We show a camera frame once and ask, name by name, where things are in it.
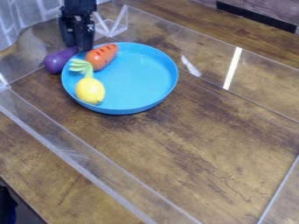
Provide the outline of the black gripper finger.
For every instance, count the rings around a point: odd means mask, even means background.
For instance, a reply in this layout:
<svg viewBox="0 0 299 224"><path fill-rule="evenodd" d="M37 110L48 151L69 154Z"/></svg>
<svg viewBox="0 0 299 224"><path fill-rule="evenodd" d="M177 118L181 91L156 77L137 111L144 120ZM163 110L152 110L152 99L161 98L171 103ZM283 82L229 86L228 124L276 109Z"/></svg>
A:
<svg viewBox="0 0 299 224"><path fill-rule="evenodd" d="M60 27L61 39L63 39L65 46L73 47L76 45L73 32L68 31L68 27L64 23L59 23L59 27Z"/></svg>
<svg viewBox="0 0 299 224"><path fill-rule="evenodd" d="M81 52L89 51L93 46L95 25L81 24L76 30L76 42Z"/></svg>

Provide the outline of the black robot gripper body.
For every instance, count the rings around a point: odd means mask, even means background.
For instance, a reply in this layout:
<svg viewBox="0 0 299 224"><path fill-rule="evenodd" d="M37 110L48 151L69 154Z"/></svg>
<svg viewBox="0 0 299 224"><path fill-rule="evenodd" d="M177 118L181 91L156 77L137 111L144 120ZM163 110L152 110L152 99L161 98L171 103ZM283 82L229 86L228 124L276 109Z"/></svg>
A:
<svg viewBox="0 0 299 224"><path fill-rule="evenodd" d="M92 24L91 14L97 9L96 0L63 0L60 7L60 22L72 26Z"/></svg>

